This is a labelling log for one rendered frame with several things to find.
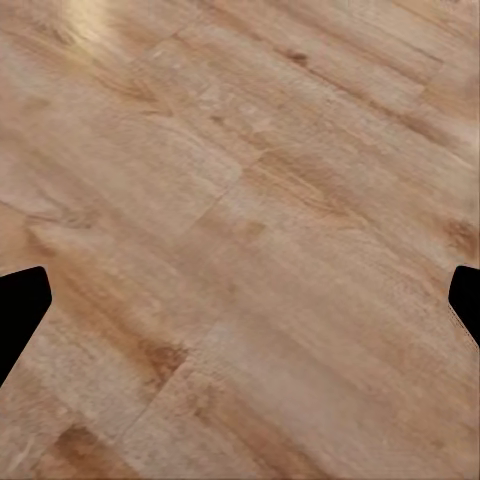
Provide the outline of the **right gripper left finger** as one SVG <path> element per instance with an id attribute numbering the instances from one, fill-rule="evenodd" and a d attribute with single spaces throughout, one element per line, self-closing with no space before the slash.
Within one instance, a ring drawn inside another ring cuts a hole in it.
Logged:
<path id="1" fill-rule="evenodd" d="M 51 304 L 43 266 L 0 277 L 0 386 Z"/>

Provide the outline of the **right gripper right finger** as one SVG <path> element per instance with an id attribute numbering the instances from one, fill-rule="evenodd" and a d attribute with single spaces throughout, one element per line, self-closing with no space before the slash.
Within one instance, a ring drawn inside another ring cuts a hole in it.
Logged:
<path id="1" fill-rule="evenodd" d="M 480 270 L 458 266 L 452 278 L 448 301 L 480 346 Z"/>

